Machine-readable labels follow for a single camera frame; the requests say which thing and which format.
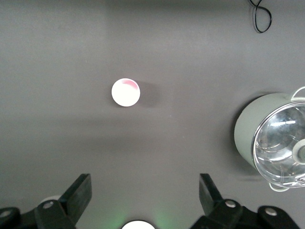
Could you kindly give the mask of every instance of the cable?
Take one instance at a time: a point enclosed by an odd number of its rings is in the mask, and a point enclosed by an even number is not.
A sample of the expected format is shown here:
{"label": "cable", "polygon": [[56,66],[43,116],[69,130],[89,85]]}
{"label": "cable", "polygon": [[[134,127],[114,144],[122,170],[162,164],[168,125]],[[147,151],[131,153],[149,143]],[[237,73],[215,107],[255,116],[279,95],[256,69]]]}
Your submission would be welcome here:
{"label": "cable", "polygon": [[[257,31],[258,33],[266,32],[266,31],[270,28],[271,23],[272,23],[272,14],[271,14],[271,12],[270,12],[267,8],[262,7],[262,6],[259,5],[259,4],[261,3],[261,1],[262,1],[262,0],[259,0],[259,2],[255,5],[254,2],[253,2],[252,0],[249,0],[249,2],[251,3],[251,5],[252,5],[253,7],[255,7],[254,28],[256,29],[256,31]],[[263,31],[260,30],[260,29],[257,27],[256,14],[257,14],[257,10],[258,10],[258,9],[266,11],[266,12],[268,13],[268,15],[269,15],[269,25],[268,25],[267,29],[265,29],[265,30],[263,30]]]}

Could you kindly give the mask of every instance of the white circular light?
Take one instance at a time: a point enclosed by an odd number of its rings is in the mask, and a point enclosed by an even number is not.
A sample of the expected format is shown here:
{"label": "white circular light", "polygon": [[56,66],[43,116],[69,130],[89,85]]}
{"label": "white circular light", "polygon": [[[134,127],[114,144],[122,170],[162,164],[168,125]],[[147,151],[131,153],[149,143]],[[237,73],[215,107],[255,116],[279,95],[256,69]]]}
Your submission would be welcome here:
{"label": "white circular light", "polygon": [[140,88],[136,81],[124,78],[114,83],[111,94],[118,105],[132,106],[140,98]]}
{"label": "white circular light", "polygon": [[137,220],[126,223],[122,229],[155,229],[155,228],[148,222]]}

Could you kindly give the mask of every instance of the pot lid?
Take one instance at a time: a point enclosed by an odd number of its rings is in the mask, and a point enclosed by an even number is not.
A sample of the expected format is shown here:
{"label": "pot lid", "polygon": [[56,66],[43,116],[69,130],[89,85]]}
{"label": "pot lid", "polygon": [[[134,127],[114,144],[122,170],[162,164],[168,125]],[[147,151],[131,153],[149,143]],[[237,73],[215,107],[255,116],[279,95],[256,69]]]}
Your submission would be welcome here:
{"label": "pot lid", "polygon": [[254,135],[253,159],[270,183],[305,186],[305,101],[286,104],[262,121]]}

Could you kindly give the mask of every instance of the pot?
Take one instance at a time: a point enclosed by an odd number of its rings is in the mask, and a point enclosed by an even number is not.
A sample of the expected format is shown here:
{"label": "pot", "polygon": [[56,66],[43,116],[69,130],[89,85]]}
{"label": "pot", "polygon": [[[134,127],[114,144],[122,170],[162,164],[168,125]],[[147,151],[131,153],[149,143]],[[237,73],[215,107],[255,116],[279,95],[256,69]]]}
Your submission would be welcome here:
{"label": "pot", "polygon": [[241,156],[274,191],[305,186],[305,97],[274,93],[240,114],[234,140]]}

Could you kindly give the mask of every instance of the white handle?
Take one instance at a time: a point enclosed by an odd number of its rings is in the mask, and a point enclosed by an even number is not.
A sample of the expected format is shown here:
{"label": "white handle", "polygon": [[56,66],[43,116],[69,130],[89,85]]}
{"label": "white handle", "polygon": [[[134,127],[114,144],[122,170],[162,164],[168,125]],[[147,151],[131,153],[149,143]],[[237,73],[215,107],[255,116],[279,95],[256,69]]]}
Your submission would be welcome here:
{"label": "white handle", "polygon": [[305,100],[305,97],[295,97],[296,94],[298,94],[299,91],[305,89],[305,87],[301,87],[299,89],[296,90],[296,92],[294,92],[291,96],[291,102],[293,101],[300,101],[300,100]]}
{"label": "white handle", "polygon": [[275,188],[275,187],[272,186],[271,183],[269,183],[269,186],[275,192],[285,192],[289,189],[288,187],[279,187],[279,186],[278,186],[278,188]]}

